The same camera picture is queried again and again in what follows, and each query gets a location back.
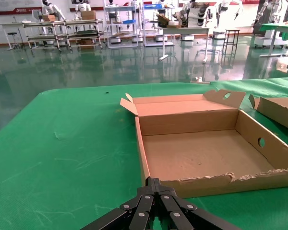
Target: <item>green workbench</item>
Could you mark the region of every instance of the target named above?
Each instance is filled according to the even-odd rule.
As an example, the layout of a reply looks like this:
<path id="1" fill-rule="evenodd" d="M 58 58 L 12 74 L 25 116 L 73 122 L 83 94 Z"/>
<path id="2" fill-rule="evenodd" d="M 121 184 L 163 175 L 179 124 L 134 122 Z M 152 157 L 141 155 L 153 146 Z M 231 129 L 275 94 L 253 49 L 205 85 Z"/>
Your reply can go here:
<path id="1" fill-rule="evenodd" d="M 288 97 L 288 78 L 51 90 L 0 131 L 0 230 L 78 230 L 141 186 L 134 116 L 120 98 L 211 89 Z M 288 129 L 241 109 L 288 143 Z M 288 188 L 189 199 L 244 230 L 288 230 Z"/>
<path id="2" fill-rule="evenodd" d="M 266 23 L 266 24 L 263 24 L 261 26 L 260 31 L 275 30 L 279 27 L 281 27 L 283 29 L 288 29 L 288 25 L 279 25 L 277 23 Z M 283 32 L 282 33 L 282 39 L 284 41 L 288 41 L 288 33 Z"/>

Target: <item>metal rack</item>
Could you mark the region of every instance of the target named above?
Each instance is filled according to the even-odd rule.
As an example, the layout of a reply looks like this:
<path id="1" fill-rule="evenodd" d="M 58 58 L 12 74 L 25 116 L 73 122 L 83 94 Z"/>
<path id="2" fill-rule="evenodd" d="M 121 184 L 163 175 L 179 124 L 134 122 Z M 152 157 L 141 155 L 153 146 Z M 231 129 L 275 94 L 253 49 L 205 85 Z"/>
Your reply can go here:
<path id="1" fill-rule="evenodd" d="M 106 4 L 106 0 L 103 1 L 104 3 L 104 14 L 105 14 L 105 20 L 107 23 L 107 31 L 110 30 L 110 32 L 106 32 L 107 34 L 107 41 L 108 41 L 108 47 L 109 48 L 125 48 L 125 47 L 138 47 L 139 46 L 139 41 L 138 41 L 138 34 L 132 32 L 132 33 L 127 33 L 127 34 L 122 34 L 122 35 L 118 35 L 115 36 L 115 34 L 112 33 L 112 27 L 113 26 L 119 26 L 119 25 L 133 25 L 135 27 L 135 31 L 138 30 L 138 26 L 137 26 L 137 21 L 133 22 L 133 23 L 108 23 L 107 21 L 107 15 L 109 14 L 109 12 L 128 12 L 128 11 L 136 11 L 136 6 L 117 6 L 117 7 L 108 7 Z M 136 42 L 134 44 L 117 44 L 117 45 L 113 45 L 111 44 L 110 39 L 113 37 L 120 37 L 120 38 L 124 38 L 124 37 L 136 37 Z"/>
<path id="2" fill-rule="evenodd" d="M 65 22 L 66 36 L 67 36 L 67 43 L 68 43 L 70 50 L 72 49 L 72 47 L 82 47 L 82 46 L 99 46 L 102 49 L 100 37 L 104 35 L 104 31 L 101 32 L 99 30 L 99 24 L 101 24 L 102 30 L 104 30 L 102 19 L 66 21 Z M 67 31 L 67 27 L 68 26 L 77 26 L 77 25 L 83 25 L 83 26 L 94 25 L 96 27 L 96 33 L 83 33 L 83 34 L 72 33 L 72 34 L 69 34 Z M 81 39 L 92 39 L 93 43 L 89 44 L 89 45 L 80 45 L 78 43 L 76 45 L 71 45 L 71 43 L 70 43 L 70 41 L 78 41 Z"/>
<path id="3" fill-rule="evenodd" d="M 28 36 L 27 31 L 24 30 L 25 35 L 28 39 L 28 44 L 31 49 L 58 49 L 60 50 L 60 42 L 67 41 L 67 35 L 66 34 L 58 34 L 56 31 L 57 26 L 64 26 L 64 21 L 55 21 L 55 22 L 37 22 L 37 23 L 23 23 L 23 27 L 52 27 L 54 34 L 38 34 L 38 35 L 32 35 Z M 43 41 L 54 41 L 57 43 L 57 46 L 38 46 L 36 42 L 43 42 Z"/>
<path id="4" fill-rule="evenodd" d="M 163 35 L 163 29 L 162 28 L 156 28 L 158 30 L 158 32 L 156 33 L 148 33 L 146 31 L 146 28 L 145 28 L 145 25 L 147 23 L 156 23 L 158 24 L 158 21 L 154 21 L 154 20 L 149 20 L 147 21 L 145 19 L 145 11 L 157 11 L 157 10 L 166 10 L 167 13 L 168 13 L 168 17 L 169 17 L 169 10 L 171 10 L 171 15 L 173 15 L 173 9 L 175 7 L 173 6 L 173 2 L 171 3 L 170 7 L 166 7 L 166 8 L 160 8 L 160 9 L 151 9 L 151 8 L 145 8 L 145 5 L 143 6 L 143 10 L 142 10 L 142 22 L 143 22 L 143 37 L 144 37 L 144 40 L 143 40 L 143 44 L 144 46 L 163 46 L 163 43 L 162 42 L 147 42 L 147 39 L 146 37 L 147 36 L 157 36 L 157 35 L 160 35 L 162 36 Z M 165 46 L 173 46 L 174 43 L 173 42 L 164 42 L 164 45 Z"/>

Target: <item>open cardboard box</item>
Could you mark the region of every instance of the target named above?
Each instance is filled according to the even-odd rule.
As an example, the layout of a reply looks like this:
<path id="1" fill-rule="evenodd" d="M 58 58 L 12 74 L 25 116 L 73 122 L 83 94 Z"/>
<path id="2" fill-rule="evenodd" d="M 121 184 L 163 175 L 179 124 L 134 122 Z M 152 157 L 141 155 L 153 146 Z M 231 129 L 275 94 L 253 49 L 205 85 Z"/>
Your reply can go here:
<path id="1" fill-rule="evenodd" d="M 259 113 L 288 128 L 288 97 L 255 98 L 253 95 L 250 95 L 249 99 L 253 108 Z"/>
<path id="2" fill-rule="evenodd" d="M 244 95 L 126 94 L 120 104 L 136 115 L 143 183 L 159 178 L 182 198 L 288 186 L 288 145 L 239 110 Z"/>

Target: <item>green floor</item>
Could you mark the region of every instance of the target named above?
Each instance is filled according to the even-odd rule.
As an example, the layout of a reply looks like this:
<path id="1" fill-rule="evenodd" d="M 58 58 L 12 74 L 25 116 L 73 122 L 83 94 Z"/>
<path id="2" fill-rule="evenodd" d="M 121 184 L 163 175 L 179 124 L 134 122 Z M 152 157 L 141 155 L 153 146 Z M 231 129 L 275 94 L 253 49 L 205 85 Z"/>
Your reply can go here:
<path id="1" fill-rule="evenodd" d="M 0 129 L 39 93 L 58 88 L 105 85 L 244 80 L 288 77 L 288 58 L 260 58 L 267 49 L 254 49 L 253 38 L 240 37 L 236 55 L 209 41 L 203 65 L 204 39 L 177 40 L 167 47 L 169 58 L 158 61 L 162 47 L 78 51 L 7 51 L 0 48 Z M 285 52 L 276 47 L 274 52 Z"/>

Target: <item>chair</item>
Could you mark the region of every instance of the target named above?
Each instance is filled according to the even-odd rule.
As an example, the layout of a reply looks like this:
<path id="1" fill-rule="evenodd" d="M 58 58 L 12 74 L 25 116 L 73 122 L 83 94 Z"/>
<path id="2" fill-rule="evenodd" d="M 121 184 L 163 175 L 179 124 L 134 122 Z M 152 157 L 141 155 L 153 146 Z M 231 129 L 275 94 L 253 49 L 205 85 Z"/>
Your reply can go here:
<path id="1" fill-rule="evenodd" d="M 225 32 L 225 40 L 224 40 L 224 43 L 223 43 L 223 48 L 222 48 L 222 52 L 224 52 L 224 48 L 225 48 L 225 54 L 226 54 L 226 51 L 227 51 L 227 45 L 232 45 L 232 49 L 231 51 L 233 50 L 234 46 L 236 47 L 236 50 L 237 51 L 237 45 L 238 45 L 238 39 L 239 39 L 239 31 L 238 29 L 226 29 L 226 32 Z M 233 40 L 230 42 L 228 41 L 229 40 L 229 35 L 230 35 L 230 32 L 234 32 L 234 38 Z"/>
<path id="2" fill-rule="evenodd" d="M 16 32 L 11 32 L 11 33 L 8 33 L 8 35 L 12 35 L 13 36 L 13 40 L 14 40 L 14 44 L 12 44 L 12 47 L 8 50 L 12 50 L 12 49 L 19 49 L 20 48 L 20 45 L 18 43 L 16 43 L 16 40 L 15 40 L 15 35 L 17 33 Z"/>

